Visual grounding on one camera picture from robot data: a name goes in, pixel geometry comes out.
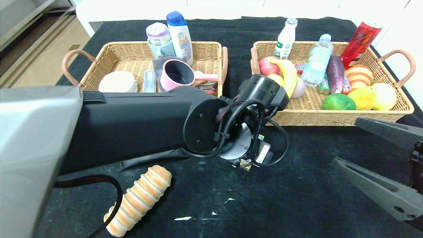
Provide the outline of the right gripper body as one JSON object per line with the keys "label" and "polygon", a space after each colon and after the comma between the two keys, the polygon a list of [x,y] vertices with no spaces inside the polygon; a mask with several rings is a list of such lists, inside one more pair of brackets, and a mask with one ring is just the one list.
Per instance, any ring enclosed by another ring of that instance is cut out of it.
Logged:
{"label": "right gripper body", "polygon": [[408,208],[406,222],[422,231],[423,152],[422,141],[416,142],[408,157],[411,164],[409,187],[406,191]]}

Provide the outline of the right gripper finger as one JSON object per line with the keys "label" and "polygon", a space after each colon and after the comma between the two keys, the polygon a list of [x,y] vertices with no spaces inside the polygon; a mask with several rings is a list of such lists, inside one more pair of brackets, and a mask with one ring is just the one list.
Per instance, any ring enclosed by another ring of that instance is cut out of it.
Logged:
{"label": "right gripper finger", "polygon": [[354,125],[398,147],[422,151],[423,128],[366,117],[356,119]]}
{"label": "right gripper finger", "polygon": [[336,157],[334,167],[352,185],[396,220],[415,220],[423,214],[422,194],[354,163]]}

